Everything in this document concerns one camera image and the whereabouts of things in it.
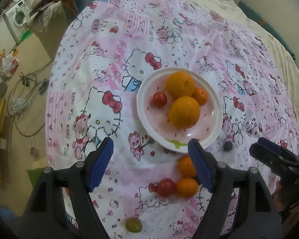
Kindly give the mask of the red cherry tomato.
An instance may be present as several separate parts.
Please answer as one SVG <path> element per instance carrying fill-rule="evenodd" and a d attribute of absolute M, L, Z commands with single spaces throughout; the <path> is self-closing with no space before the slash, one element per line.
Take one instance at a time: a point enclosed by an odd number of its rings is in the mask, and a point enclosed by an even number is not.
<path fill-rule="evenodd" d="M 156 92 L 152 97 L 152 104 L 158 108 L 164 107 L 167 104 L 167 96 L 164 92 Z"/>
<path fill-rule="evenodd" d="M 160 197 L 170 197 L 175 193 L 176 184 L 171 179 L 163 179 L 157 185 L 157 194 Z"/>

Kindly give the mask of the white washing machine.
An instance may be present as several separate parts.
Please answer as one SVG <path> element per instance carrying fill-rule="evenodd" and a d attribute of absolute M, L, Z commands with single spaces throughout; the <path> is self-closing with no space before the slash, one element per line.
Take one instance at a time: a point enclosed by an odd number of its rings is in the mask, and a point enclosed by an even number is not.
<path fill-rule="evenodd" d="M 28 31 L 26 22 L 30 17 L 29 7 L 24 0 L 19 0 L 3 16 L 14 41 L 19 44 L 23 39 L 23 35 Z"/>

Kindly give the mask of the green bag on floor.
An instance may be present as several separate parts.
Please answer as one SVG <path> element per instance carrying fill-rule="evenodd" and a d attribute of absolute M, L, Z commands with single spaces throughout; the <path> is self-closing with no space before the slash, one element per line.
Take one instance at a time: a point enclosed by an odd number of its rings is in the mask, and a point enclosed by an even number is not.
<path fill-rule="evenodd" d="M 33 170 L 27 170 L 30 182 L 32 184 L 32 186 L 35 186 L 38 178 L 41 175 L 41 172 L 43 171 L 43 168 L 37 168 L 37 169 L 33 169 Z"/>

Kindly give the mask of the pink white plate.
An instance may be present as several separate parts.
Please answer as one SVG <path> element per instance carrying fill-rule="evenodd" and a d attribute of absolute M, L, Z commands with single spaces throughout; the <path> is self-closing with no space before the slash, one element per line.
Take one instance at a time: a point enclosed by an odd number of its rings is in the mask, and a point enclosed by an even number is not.
<path fill-rule="evenodd" d="M 167 104 L 158 108 L 152 104 L 156 92 L 166 93 L 165 85 L 168 77 L 184 71 L 191 75 L 196 87 L 207 91 L 209 99 L 200 108 L 198 123 L 189 129 L 178 130 L 168 120 L 172 97 L 167 96 Z M 202 148 L 213 144 L 222 128 L 222 105 L 213 87 L 199 74 L 185 68 L 163 68 L 146 77 L 141 83 L 136 98 L 137 114 L 144 129 L 162 147 L 179 153 L 188 153 L 188 142 L 197 139 Z"/>

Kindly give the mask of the large orange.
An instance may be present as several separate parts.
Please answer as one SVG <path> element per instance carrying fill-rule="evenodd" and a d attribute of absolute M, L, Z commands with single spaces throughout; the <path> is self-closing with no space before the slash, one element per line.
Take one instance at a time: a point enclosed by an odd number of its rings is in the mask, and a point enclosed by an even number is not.
<path fill-rule="evenodd" d="M 188 96 L 175 100 L 168 112 L 168 120 L 176 129 L 188 129 L 196 125 L 200 118 L 200 105 Z"/>
<path fill-rule="evenodd" d="M 173 100 L 177 100 L 183 96 L 192 96 L 195 88 L 192 76 L 184 71 L 177 71 L 171 74 L 167 78 L 165 85 L 166 91 Z"/>

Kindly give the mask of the small tangerine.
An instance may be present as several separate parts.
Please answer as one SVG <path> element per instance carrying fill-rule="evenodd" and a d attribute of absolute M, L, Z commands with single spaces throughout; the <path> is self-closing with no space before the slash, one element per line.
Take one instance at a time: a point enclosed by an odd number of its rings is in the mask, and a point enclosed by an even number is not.
<path fill-rule="evenodd" d="M 182 178 L 176 184 L 177 195 L 186 199 L 195 196 L 198 188 L 198 183 L 192 178 Z"/>
<path fill-rule="evenodd" d="M 188 155 L 179 159 L 178 171 L 185 178 L 193 178 L 197 175 L 192 160 Z"/>
<path fill-rule="evenodd" d="M 200 106 L 204 106 L 209 99 L 209 94 L 204 88 L 196 87 L 192 94 L 192 98 L 195 99 Z"/>

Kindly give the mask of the white red plastic bag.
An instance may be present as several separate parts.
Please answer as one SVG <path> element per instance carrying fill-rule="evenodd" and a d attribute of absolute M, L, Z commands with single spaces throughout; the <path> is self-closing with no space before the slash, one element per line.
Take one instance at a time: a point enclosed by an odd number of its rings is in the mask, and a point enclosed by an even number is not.
<path fill-rule="evenodd" d="M 12 77 L 15 74 L 19 66 L 20 61 L 16 57 L 18 52 L 18 50 L 12 50 L 9 55 L 2 59 L 2 71 L 8 78 Z"/>

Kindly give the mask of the pile of clothes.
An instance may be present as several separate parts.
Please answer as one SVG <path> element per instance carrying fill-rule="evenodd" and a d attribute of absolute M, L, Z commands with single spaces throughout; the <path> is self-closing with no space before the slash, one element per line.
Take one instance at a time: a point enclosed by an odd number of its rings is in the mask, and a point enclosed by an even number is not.
<path fill-rule="evenodd" d="M 36 32 L 47 32 L 58 15 L 70 24 L 83 9 L 95 0 L 34 0 L 25 26 Z"/>

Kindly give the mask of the green grape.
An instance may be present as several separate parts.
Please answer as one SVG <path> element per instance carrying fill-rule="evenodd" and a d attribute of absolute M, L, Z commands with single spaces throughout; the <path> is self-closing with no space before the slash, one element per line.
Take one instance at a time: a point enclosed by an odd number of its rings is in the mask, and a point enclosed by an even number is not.
<path fill-rule="evenodd" d="M 129 232 L 139 233 L 143 229 L 143 224 L 141 223 L 141 221 L 138 218 L 135 218 L 135 217 L 128 218 L 125 221 L 125 228 Z"/>

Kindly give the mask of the dark blueberry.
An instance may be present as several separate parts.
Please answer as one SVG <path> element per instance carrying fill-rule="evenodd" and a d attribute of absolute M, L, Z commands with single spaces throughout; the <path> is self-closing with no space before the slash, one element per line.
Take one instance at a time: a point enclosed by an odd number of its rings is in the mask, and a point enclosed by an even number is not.
<path fill-rule="evenodd" d="M 226 151 L 226 152 L 231 151 L 231 150 L 233 149 L 233 144 L 232 144 L 232 142 L 231 142 L 231 141 L 227 141 L 227 142 L 225 142 L 224 145 L 223 145 L 223 149 L 224 149 L 224 151 Z"/>

